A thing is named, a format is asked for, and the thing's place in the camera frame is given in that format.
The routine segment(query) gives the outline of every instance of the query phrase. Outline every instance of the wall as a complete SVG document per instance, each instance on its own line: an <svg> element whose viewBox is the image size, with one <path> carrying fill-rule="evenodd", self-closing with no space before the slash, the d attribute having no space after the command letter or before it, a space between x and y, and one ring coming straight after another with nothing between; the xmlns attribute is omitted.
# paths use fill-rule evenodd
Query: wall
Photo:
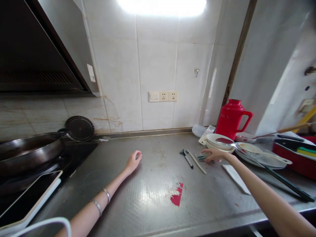
<svg viewBox="0 0 316 237"><path fill-rule="evenodd" d="M259 125L313 6L313 1L258 1L230 94L254 113L247 132L267 132L269 123L262 129ZM275 119L274 113L268 117Z"/></svg>
<svg viewBox="0 0 316 237"><path fill-rule="evenodd" d="M222 1L191 18L135 16L115 0L83 3L111 132L198 123ZM173 90L177 102L148 102L149 91Z"/></svg>
<svg viewBox="0 0 316 237"><path fill-rule="evenodd" d="M258 133L275 131L298 123L298 108L304 99L315 98L316 74L304 76L307 67L316 66L316 8L304 21L300 39L262 118Z"/></svg>
<svg viewBox="0 0 316 237"><path fill-rule="evenodd" d="M75 0L103 96L0 100L0 139L57 131L74 115L91 119L99 134L190 127L203 100L207 116L217 117L248 1L208 0L200 16L163 18L127 14L115 0ZM220 15L226 30L218 28ZM205 87L210 64L218 71L212 93ZM177 90L178 101L149 103L148 92L156 90Z"/></svg>
<svg viewBox="0 0 316 237"><path fill-rule="evenodd" d="M223 1L200 116L204 126L217 124L248 4L249 0Z"/></svg>

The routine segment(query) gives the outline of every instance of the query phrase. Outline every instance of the red thermos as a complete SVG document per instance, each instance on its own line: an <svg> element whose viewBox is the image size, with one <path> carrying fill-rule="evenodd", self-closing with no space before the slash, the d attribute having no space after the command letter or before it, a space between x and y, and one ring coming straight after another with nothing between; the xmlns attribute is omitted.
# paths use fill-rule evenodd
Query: red thermos
<svg viewBox="0 0 316 237"><path fill-rule="evenodd" d="M244 127L241 130L238 130L241 117L243 115L248 115L249 118ZM241 100L229 99L228 103L221 109L215 133L235 140L236 133L243 132L248 126L248 123L252 117L253 113L245 111L245 108L241 104Z"/></svg>

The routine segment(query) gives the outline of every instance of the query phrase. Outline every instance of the sponge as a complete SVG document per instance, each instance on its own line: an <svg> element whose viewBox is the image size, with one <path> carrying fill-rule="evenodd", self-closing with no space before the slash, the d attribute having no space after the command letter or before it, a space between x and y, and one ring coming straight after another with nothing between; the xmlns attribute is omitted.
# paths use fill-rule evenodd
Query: sponge
<svg viewBox="0 0 316 237"><path fill-rule="evenodd" d="M305 147L297 148L297 153L301 153L303 155L308 155L316 158L316 150L307 149Z"/></svg>

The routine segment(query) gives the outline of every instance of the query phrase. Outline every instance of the human arm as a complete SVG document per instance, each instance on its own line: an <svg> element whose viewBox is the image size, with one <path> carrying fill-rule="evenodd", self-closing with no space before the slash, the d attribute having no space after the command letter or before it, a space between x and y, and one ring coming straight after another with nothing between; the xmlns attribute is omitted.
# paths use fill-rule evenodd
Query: human arm
<svg viewBox="0 0 316 237"><path fill-rule="evenodd" d="M109 192L112 198L117 188L121 183L137 168L139 162L142 159L142 153L140 151L133 152L128 158L127 165L123 171L109 183L105 189ZM98 193L94 200L100 204L103 211L108 204L108 196L104 191ZM93 202L89 202L84 208L81 209L70 221L72 236L86 237L99 219L100 213L97 206ZM67 233L63 228L56 237L66 237Z"/></svg>
<svg viewBox="0 0 316 237"><path fill-rule="evenodd" d="M218 149L204 149L202 153L204 152L209 152L206 162L225 159L234 167L279 236L316 236L316 228L236 156Z"/></svg>

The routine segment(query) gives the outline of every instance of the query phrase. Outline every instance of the window light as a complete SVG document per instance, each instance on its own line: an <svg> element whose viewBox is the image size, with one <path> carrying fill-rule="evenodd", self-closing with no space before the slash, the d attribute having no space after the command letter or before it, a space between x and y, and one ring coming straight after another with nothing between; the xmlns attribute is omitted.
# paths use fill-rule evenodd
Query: window light
<svg viewBox="0 0 316 237"><path fill-rule="evenodd" d="M155 16L197 16L204 11L206 0L118 0L128 13Z"/></svg>

